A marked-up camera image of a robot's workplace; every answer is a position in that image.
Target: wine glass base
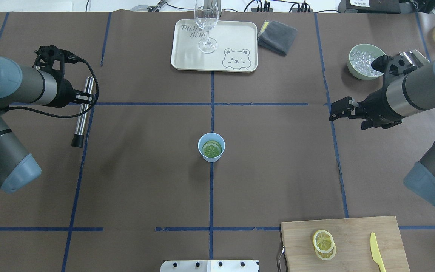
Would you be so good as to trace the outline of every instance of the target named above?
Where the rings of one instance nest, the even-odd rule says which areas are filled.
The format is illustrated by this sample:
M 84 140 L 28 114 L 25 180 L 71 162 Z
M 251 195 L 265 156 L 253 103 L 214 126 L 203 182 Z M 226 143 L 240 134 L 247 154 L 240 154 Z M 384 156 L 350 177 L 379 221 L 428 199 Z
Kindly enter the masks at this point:
M 207 38 L 203 38 L 202 40 L 199 41 L 199 45 L 197 46 L 197 48 L 199 48 L 199 50 L 205 54 L 209 54 L 216 51 L 216 49 L 218 48 L 218 42 L 213 38 L 209 38 L 209 41 L 210 44 L 207 45 L 206 44 Z

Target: yellow knife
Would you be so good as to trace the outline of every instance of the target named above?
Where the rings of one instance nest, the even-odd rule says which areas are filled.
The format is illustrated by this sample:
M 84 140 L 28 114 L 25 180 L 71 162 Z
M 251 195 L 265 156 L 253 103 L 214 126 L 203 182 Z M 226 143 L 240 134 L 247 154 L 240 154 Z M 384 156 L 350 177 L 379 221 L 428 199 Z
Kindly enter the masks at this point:
M 377 238 L 375 238 L 375 233 L 370 234 L 370 251 L 372 252 L 373 261 L 380 267 L 380 272 L 385 272 L 384 262 L 382 261 L 382 256 L 380 256 L 380 251 L 378 251 Z

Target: green bowl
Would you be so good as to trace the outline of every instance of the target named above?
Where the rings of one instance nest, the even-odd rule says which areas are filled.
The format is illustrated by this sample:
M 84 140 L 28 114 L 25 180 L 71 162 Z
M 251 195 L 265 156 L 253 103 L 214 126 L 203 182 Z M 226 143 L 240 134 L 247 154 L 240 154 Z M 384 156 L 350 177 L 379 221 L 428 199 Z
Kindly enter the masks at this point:
M 376 56 L 376 57 L 380 57 L 381 55 L 385 55 L 385 53 L 377 46 L 370 45 L 368 43 L 362 43 L 360 45 L 356 45 L 349 52 L 349 60 L 347 62 L 347 67 L 349 68 L 349 71 L 353 76 L 355 76 L 358 79 L 363 79 L 363 80 L 372 80 L 372 79 L 376 79 L 377 77 L 380 77 L 380 76 L 367 76 L 366 74 L 362 74 L 361 72 L 357 71 L 357 69 L 355 69 L 355 67 L 352 66 L 352 63 L 350 62 L 350 55 L 355 50 L 360 50 L 362 52 L 370 52 L 373 56 Z

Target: black box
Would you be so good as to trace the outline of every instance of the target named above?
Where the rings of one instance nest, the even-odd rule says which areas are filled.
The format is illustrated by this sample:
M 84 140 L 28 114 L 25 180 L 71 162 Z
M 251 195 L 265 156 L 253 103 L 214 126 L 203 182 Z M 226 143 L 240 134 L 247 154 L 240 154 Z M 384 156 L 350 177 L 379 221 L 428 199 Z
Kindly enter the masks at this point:
M 343 13 L 400 13 L 399 0 L 341 0 L 338 11 Z

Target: wooden cutting board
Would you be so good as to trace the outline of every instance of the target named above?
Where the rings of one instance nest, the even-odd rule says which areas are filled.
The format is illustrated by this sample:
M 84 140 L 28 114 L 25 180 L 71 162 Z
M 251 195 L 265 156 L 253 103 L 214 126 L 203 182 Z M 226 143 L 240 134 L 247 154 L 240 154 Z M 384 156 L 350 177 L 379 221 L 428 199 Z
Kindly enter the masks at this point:
M 337 253 L 332 260 L 315 255 L 312 236 L 324 229 L 333 236 Z M 379 272 L 370 252 L 370 233 L 387 272 L 410 272 L 395 216 L 282 222 L 281 236 L 289 272 Z

